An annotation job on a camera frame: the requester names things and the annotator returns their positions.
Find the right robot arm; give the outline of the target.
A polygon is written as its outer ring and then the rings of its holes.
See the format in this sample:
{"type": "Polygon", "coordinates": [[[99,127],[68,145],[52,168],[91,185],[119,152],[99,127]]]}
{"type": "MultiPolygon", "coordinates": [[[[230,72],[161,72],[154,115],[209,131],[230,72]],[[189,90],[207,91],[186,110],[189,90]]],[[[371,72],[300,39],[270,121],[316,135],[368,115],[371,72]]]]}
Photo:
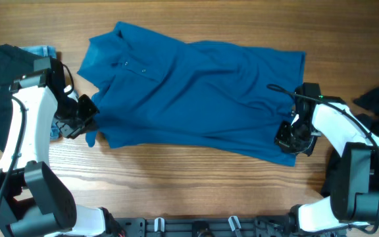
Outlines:
{"type": "Polygon", "coordinates": [[[289,92],[295,102],[293,122],[283,122],[274,143],[284,153],[310,155],[319,136],[325,136],[340,156],[330,195],[295,205],[284,216],[259,217],[282,236],[338,235],[346,229],[374,234],[379,228],[379,137],[350,112],[338,97],[323,96],[318,84],[304,83],[289,92]]]}

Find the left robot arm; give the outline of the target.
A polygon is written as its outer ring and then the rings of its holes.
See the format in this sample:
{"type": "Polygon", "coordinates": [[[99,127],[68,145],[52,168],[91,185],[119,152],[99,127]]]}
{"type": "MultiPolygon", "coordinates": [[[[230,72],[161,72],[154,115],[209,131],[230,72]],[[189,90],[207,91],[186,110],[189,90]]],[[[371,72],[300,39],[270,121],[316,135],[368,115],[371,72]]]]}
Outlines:
{"type": "Polygon", "coordinates": [[[10,84],[13,115],[0,160],[0,231],[4,236],[119,236],[120,225],[104,208],[76,205],[49,166],[53,123],[64,138],[95,130],[99,112],[86,95],[65,89],[66,66],[52,57],[10,84]]]}

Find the blue polo shirt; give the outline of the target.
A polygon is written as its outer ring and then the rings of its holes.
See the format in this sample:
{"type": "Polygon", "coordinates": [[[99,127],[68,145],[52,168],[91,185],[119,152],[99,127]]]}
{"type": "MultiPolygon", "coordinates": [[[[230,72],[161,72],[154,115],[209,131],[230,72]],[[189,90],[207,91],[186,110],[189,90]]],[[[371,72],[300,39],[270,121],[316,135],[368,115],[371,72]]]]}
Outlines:
{"type": "Polygon", "coordinates": [[[111,148],[198,145],[291,167],[274,138],[293,101],[269,86],[296,89],[304,66],[302,51],[185,43],[119,22],[90,39],[78,73],[97,88],[97,131],[111,148]]]}

